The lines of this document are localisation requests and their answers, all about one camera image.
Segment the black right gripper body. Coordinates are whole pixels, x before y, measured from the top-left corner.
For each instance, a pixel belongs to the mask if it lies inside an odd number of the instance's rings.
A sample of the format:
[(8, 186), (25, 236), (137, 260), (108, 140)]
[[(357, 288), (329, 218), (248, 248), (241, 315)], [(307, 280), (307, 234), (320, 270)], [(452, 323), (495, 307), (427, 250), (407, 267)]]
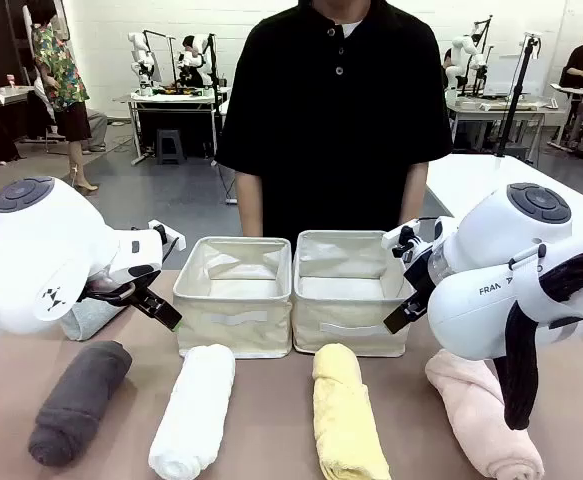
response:
[(402, 255), (405, 265), (404, 278), (413, 289), (413, 293), (407, 299), (408, 302), (427, 302), (435, 289), (436, 284), (429, 273), (429, 259), (432, 253), (432, 248), (419, 252), (411, 249)]

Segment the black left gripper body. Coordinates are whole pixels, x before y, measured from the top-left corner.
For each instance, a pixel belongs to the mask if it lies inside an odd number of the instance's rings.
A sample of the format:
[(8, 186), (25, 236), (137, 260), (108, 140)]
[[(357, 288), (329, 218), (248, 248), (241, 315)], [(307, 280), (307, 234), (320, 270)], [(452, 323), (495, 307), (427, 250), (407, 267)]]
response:
[(103, 286), (97, 286), (95, 281), (87, 283), (82, 290), (81, 299), (93, 299), (123, 307), (156, 307), (157, 296), (150, 290), (151, 284), (157, 279), (161, 271), (153, 271), (135, 277), (130, 281), (117, 286), (111, 291), (104, 291)]

